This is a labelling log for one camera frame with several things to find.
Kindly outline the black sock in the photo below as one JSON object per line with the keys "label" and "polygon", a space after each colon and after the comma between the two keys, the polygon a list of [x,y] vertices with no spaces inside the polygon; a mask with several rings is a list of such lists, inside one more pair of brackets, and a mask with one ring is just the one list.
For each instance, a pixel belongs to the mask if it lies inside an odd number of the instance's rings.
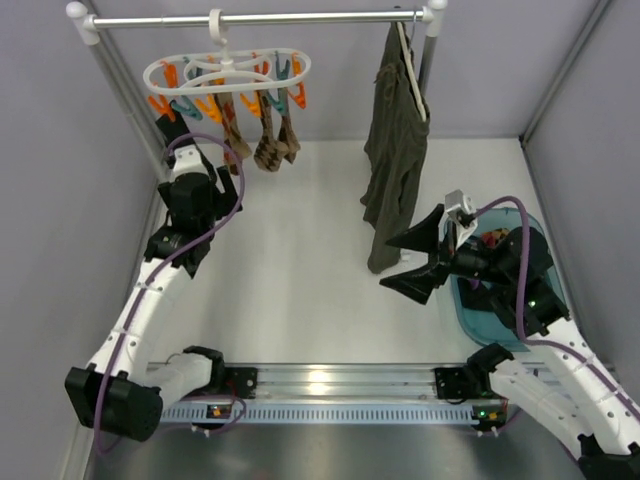
{"label": "black sock", "polygon": [[168,113],[163,113],[156,119],[155,124],[160,131],[165,147],[167,148],[167,163],[173,166],[175,164],[173,151],[179,148],[195,145],[196,142],[192,138],[187,138],[181,142],[175,143],[173,148],[169,147],[176,138],[190,132],[181,113],[176,111],[172,106],[169,106]]}

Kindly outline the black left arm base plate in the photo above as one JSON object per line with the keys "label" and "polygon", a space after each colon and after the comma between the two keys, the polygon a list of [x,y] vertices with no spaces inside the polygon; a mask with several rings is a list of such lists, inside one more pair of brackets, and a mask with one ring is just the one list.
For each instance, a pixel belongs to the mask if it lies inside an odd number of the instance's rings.
{"label": "black left arm base plate", "polygon": [[221,393],[241,399],[254,399],[259,370],[254,367],[229,367],[224,370]]}

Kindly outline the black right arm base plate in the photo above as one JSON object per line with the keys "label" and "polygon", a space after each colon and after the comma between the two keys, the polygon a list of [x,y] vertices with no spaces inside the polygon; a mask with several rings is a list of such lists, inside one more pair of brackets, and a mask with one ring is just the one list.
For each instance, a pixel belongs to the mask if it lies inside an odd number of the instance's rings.
{"label": "black right arm base plate", "polygon": [[437,397],[447,401],[491,399],[488,377],[471,367],[439,367],[434,369]]}

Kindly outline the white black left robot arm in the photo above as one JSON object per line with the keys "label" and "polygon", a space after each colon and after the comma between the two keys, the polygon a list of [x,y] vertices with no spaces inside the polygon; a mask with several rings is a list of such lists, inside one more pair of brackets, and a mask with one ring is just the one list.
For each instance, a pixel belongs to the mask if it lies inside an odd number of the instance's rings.
{"label": "white black left robot arm", "polygon": [[181,173],[158,192],[167,212],[147,241],[132,293],[87,366],[71,368],[64,383],[82,426],[139,442],[151,437],[168,407],[224,385],[224,357],[207,347],[187,347],[154,371],[148,365],[215,233],[241,209],[242,191],[224,166]]}

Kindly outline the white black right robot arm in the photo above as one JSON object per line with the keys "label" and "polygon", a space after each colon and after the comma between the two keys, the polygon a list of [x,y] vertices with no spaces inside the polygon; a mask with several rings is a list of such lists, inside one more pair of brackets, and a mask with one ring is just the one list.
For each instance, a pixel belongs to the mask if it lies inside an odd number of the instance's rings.
{"label": "white black right robot arm", "polygon": [[545,237],[529,223],[523,204],[510,197],[520,216],[495,245],[476,237],[488,213],[467,201],[438,204],[420,223],[398,233],[388,245],[426,254],[425,265],[388,276],[381,285],[425,304],[450,276],[469,283],[480,305],[562,386],[557,392],[497,342],[458,367],[460,387],[444,386],[446,400],[499,398],[526,412],[551,433],[587,479],[639,476],[639,404],[589,347],[567,306],[547,283],[553,265]]}

